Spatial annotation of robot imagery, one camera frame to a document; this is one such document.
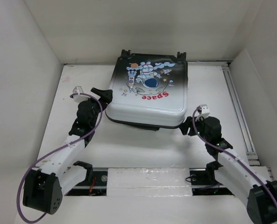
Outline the black white astronaut suitcase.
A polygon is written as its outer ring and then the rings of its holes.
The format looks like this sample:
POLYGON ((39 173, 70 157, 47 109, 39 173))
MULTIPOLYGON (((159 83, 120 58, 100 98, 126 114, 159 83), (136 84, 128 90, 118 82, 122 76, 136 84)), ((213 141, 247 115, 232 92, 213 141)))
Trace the black white astronaut suitcase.
POLYGON ((109 83, 109 120, 147 129, 174 129, 185 120, 188 95, 186 53, 158 55, 122 50, 109 83))

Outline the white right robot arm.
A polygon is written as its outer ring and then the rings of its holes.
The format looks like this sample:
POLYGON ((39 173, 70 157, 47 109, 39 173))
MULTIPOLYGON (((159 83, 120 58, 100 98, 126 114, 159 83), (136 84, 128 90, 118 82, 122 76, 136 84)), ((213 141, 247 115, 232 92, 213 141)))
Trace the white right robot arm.
POLYGON ((189 180, 198 192, 223 185, 246 207, 255 224, 277 222, 277 181, 269 181, 240 159, 233 146, 222 137, 220 120, 215 117, 188 117, 179 126, 183 135, 197 135, 214 161, 189 180))

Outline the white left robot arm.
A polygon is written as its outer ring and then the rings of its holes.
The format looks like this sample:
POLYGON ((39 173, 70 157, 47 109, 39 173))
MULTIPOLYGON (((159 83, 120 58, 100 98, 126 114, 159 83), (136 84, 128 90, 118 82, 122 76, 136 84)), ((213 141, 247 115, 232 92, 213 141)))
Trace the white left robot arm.
POLYGON ((46 162, 41 166, 27 171, 22 182, 24 206, 52 215, 74 186, 92 182, 92 165, 75 158, 92 140, 104 110, 113 100, 113 91, 92 88, 91 92, 99 98, 83 93, 79 86, 74 88, 70 97, 78 103, 76 119, 64 145, 44 156, 46 162))

